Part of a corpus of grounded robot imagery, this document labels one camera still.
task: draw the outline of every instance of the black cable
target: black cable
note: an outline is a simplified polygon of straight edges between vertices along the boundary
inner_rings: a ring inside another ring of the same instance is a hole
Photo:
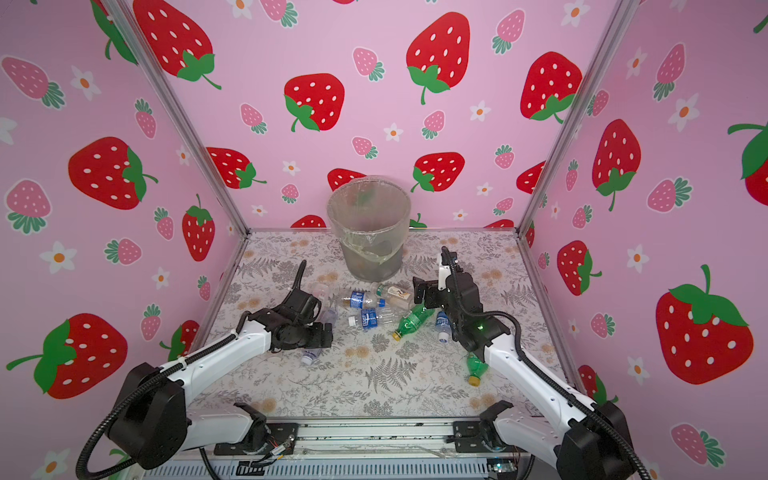
[[[634,469],[637,471],[637,473],[640,475],[640,478],[642,480],[651,480],[650,475],[648,475],[648,471],[645,469],[645,466],[643,465],[643,462],[640,460],[640,458],[637,456],[637,453],[634,452],[632,449],[632,445],[627,442],[627,440],[624,439],[624,437],[621,436],[619,432],[614,429],[614,427],[608,423],[605,419],[603,419],[602,416],[597,414],[594,410],[590,409],[585,404],[581,403],[576,399],[576,397],[570,393],[568,390],[564,389],[560,386],[559,383],[555,382],[549,375],[542,372],[541,369],[536,366],[535,363],[531,361],[531,359],[528,358],[527,355],[525,355],[525,352],[522,349],[521,346],[521,337],[522,332],[520,328],[520,322],[516,318],[514,318],[512,315],[506,312],[502,312],[501,310],[491,310],[488,312],[483,313],[472,313],[469,312],[465,307],[464,303],[462,302],[461,294],[458,290],[458,276],[456,274],[456,266],[454,263],[453,258],[451,257],[451,252],[448,250],[448,247],[442,248],[442,259],[443,262],[446,262],[448,264],[448,269],[451,270],[451,277],[453,278],[453,296],[456,300],[456,306],[458,309],[464,314],[464,316],[467,316],[469,318],[487,318],[489,316],[503,316],[504,318],[508,319],[512,322],[512,325],[515,326],[515,352],[518,354],[518,358],[520,361],[522,361],[529,369],[533,370],[533,372],[542,380],[545,381],[547,385],[549,385],[555,392],[560,394],[564,399],[568,400],[573,406],[575,406],[580,412],[584,413],[591,421],[596,423],[602,430],[604,430],[611,439],[616,442],[616,444],[619,446],[621,450],[624,451],[624,453],[627,454],[629,457],[629,462],[632,464]]]

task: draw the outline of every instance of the plastic bottle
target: plastic bottle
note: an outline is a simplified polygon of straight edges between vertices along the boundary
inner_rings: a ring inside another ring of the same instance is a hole
[[[392,338],[398,342],[403,335],[414,333],[435,312],[435,309],[426,309],[423,304],[414,306],[411,313],[400,320],[397,330],[392,332]]]
[[[437,314],[437,319],[435,320],[435,329],[437,330],[437,340],[440,343],[448,343],[448,341],[451,339],[451,321],[448,319],[448,316],[445,314],[445,312],[440,312]]]
[[[371,291],[386,300],[388,305],[394,305],[404,310],[413,308],[413,292],[397,285],[374,282],[371,285]]]
[[[480,386],[480,377],[488,370],[488,364],[482,362],[474,353],[467,357],[467,367],[469,368],[469,385]]]

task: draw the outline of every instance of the table surface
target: table surface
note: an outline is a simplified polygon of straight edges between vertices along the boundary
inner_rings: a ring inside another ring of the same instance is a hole
[[[512,232],[411,230],[402,268],[390,282],[410,290],[413,276],[437,278],[443,245],[458,252],[460,264],[478,284],[485,309],[517,317],[523,346],[562,378]],[[307,260],[304,286],[316,281],[350,289],[368,286],[349,274],[329,231],[254,232],[207,342],[234,328],[244,310],[278,304],[302,259]],[[300,365],[300,350],[265,353],[214,382],[190,407],[245,402],[269,417],[463,417],[507,400],[535,412],[522,393],[493,370],[483,375],[479,387],[470,386],[467,352],[458,343],[438,342],[434,316],[417,333],[396,342],[391,336],[394,326],[362,331],[344,321],[352,310],[339,313],[333,346],[314,365]]]

